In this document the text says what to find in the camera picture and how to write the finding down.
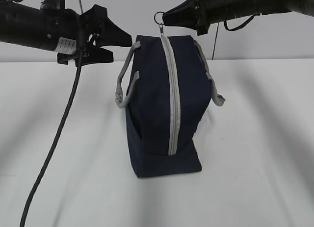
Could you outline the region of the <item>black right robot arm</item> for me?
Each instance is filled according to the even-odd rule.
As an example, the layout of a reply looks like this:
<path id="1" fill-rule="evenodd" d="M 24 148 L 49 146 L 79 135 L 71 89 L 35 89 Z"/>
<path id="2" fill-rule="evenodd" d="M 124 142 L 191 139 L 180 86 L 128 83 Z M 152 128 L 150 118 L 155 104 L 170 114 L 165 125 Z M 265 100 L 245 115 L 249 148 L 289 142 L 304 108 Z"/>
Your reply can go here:
<path id="1" fill-rule="evenodd" d="M 165 26 L 205 35 L 215 23 L 223 23 L 227 31 L 237 31 L 257 16 L 288 12 L 313 16 L 314 0 L 186 0 L 166 11 L 162 20 Z"/>

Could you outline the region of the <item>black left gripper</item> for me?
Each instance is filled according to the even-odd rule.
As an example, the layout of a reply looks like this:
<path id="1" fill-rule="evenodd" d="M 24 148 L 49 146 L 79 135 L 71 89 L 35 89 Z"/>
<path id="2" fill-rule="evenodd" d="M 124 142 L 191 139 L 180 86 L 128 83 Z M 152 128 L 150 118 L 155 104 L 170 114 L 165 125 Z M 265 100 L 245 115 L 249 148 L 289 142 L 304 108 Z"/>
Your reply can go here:
<path id="1" fill-rule="evenodd" d="M 65 7 L 65 0 L 44 0 L 47 50 L 57 53 L 57 63 L 91 65 L 114 62 L 113 52 L 103 46 L 131 47 L 132 37 L 115 25 L 105 7 L 94 5 L 82 14 Z"/>

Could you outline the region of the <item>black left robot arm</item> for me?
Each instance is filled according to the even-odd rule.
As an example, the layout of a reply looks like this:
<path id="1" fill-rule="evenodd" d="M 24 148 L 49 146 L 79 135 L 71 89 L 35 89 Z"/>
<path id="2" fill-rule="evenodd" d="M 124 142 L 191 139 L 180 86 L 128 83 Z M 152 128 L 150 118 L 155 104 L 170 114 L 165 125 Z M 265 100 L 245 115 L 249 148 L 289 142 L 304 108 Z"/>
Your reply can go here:
<path id="1" fill-rule="evenodd" d="M 112 63 L 107 46 L 130 47 L 132 37 L 115 25 L 97 4 L 82 14 L 65 7 L 65 0 L 44 0 L 39 9 L 23 0 L 0 0 L 0 40 L 57 53 L 67 65 Z"/>

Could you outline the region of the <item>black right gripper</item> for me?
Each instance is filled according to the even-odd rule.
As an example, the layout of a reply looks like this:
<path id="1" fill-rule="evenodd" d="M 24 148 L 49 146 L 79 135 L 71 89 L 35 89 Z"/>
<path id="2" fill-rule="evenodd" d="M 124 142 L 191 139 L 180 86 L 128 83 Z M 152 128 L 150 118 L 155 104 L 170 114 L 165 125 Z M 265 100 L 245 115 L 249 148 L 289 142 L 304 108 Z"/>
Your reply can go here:
<path id="1" fill-rule="evenodd" d="M 211 24 L 245 16 L 245 0 L 186 0 L 162 15 L 165 26 L 208 33 Z"/>

